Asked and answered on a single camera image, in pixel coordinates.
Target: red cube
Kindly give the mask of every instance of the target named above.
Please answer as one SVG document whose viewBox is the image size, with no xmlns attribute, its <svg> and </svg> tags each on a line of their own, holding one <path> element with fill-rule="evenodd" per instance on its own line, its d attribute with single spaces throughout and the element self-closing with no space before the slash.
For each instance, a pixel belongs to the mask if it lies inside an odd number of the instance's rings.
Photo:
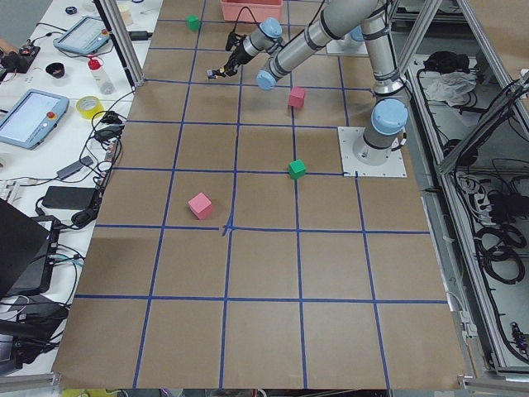
<svg viewBox="0 0 529 397">
<path fill-rule="evenodd" d="M 302 108 L 305 102 L 305 93 L 305 88 L 292 88 L 292 91 L 290 91 L 290 95 L 288 96 L 288 105 L 296 109 Z"/>
<path fill-rule="evenodd" d="M 200 220 L 206 219 L 213 212 L 213 203 L 204 193 L 199 193 L 191 198 L 188 201 L 188 204 L 189 209 L 191 209 L 195 216 Z"/>
</svg>

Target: pink bin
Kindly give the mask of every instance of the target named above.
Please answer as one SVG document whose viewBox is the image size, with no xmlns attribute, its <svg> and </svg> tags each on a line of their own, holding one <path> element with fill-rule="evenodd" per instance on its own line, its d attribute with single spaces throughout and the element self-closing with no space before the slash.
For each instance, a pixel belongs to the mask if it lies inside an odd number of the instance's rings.
<svg viewBox="0 0 529 397">
<path fill-rule="evenodd" d="M 221 0 L 222 15 L 225 21 L 235 21 L 243 7 L 248 7 L 257 22 L 262 22 L 268 17 L 281 20 L 283 0 Z M 248 10 L 243 10 L 239 17 L 241 22 L 253 22 L 254 19 Z"/>
</svg>

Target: black power adapter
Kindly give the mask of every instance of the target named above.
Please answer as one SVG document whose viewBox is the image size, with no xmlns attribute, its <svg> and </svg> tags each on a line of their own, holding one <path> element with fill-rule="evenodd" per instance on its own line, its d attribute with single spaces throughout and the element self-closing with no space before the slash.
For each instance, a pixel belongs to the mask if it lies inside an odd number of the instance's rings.
<svg viewBox="0 0 529 397">
<path fill-rule="evenodd" d="M 129 37 L 131 41 L 146 41 L 152 37 L 152 33 L 149 31 L 129 31 Z"/>
<path fill-rule="evenodd" d="M 108 126 L 93 133 L 93 138 L 98 142 L 107 142 L 112 138 L 121 136 L 123 133 L 123 125 L 120 126 Z"/>
</svg>

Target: red bottle cap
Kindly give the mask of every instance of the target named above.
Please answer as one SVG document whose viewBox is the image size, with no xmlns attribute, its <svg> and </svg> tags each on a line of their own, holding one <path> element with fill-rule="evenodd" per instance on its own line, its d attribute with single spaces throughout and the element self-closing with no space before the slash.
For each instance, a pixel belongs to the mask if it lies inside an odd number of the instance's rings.
<svg viewBox="0 0 529 397">
<path fill-rule="evenodd" d="M 97 70 L 102 66 L 101 63 L 92 56 L 90 56 L 89 58 L 90 60 L 88 61 L 88 67 L 90 68 L 90 70 Z"/>
</svg>

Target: white cloth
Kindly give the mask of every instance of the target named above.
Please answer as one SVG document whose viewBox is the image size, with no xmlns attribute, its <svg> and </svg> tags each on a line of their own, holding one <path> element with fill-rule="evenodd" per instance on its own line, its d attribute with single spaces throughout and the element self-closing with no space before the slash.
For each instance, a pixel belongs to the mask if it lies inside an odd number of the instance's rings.
<svg viewBox="0 0 529 397">
<path fill-rule="evenodd" d="M 470 73 L 454 72 L 442 74 L 429 87 L 425 94 L 429 101 L 445 101 L 449 106 L 468 102 L 467 93 L 476 86 L 476 76 Z"/>
</svg>

